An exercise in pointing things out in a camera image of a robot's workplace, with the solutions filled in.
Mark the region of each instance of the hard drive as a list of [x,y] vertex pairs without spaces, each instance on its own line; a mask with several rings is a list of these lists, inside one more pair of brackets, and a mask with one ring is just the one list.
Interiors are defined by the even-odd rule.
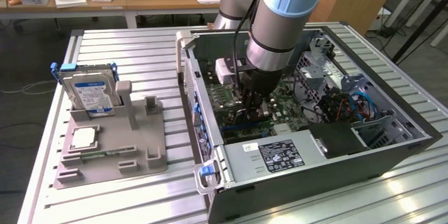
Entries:
[[114,91],[118,80],[114,64],[94,66],[62,64],[57,71],[57,79],[74,110],[86,110],[89,117],[114,114],[113,107],[121,105],[121,99]]

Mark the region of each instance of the warning label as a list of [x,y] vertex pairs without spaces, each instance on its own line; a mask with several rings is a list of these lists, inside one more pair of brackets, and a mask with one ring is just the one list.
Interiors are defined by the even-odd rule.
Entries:
[[271,173],[305,164],[291,140],[258,145],[258,149],[267,171]]

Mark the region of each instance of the gray floor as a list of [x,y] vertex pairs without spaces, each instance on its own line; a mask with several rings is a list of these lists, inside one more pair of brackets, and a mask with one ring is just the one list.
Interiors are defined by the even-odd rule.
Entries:
[[[394,8],[399,0],[387,0],[386,7]],[[443,22],[448,13],[443,12],[434,20],[421,36],[425,38],[433,29]],[[205,15],[206,22],[213,21],[213,15]],[[197,25],[197,15],[177,15],[175,26]],[[17,34],[11,26],[1,29],[0,26],[0,89],[17,90],[25,84],[41,80],[50,80],[49,64],[61,62],[71,29],[114,29],[125,28],[122,17],[101,17],[97,22],[89,18],[59,19],[61,32],[66,37],[59,37],[54,30],[51,19],[26,20],[21,23],[23,32]],[[147,19],[146,27],[171,26],[169,16],[154,16]],[[415,27],[406,28],[406,35]],[[387,39],[377,37],[382,43]],[[375,39],[369,39],[375,47],[381,47]],[[397,35],[385,50],[393,55],[405,42],[406,37]],[[429,91],[429,93],[448,105],[448,46],[439,43],[437,48],[429,46],[430,40],[419,47],[407,60],[399,65],[407,75]],[[33,92],[50,90],[53,84],[35,87]],[[0,127],[11,123],[38,122],[45,123],[51,93],[42,95],[1,94],[0,93]],[[17,126],[0,131],[0,144],[31,146],[38,144],[41,135],[38,126]],[[0,146],[0,190],[25,190],[33,166],[35,149],[15,150]],[[0,223],[14,223],[21,207],[22,194],[0,195]]]

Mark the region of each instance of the metal slatted worktable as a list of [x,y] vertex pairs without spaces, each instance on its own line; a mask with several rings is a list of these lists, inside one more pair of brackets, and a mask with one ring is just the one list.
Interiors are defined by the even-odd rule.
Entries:
[[[327,25],[361,59],[443,134],[426,151],[382,177],[289,203],[238,219],[243,223],[448,223],[448,110],[346,26]],[[155,95],[163,106],[169,169],[155,176],[114,180],[55,190],[70,101],[57,87],[35,157],[18,223],[205,223],[202,196],[194,189],[193,157],[175,79],[171,27],[90,30],[69,40],[65,61],[118,65],[133,82],[131,99]],[[355,68],[335,52],[349,74]]]

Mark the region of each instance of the silver robot arm segment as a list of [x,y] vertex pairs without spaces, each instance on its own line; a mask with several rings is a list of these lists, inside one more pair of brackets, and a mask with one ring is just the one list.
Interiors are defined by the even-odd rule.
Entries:
[[[241,20],[246,12],[247,0],[221,1],[214,29],[234,28],[238,24],[234,21]],[[255,69],[243,72],[239,83],[239,94],[247,110],[261,108],[262,100],[278,84],[317,1],[258,0],[246,48],[246,59]]]

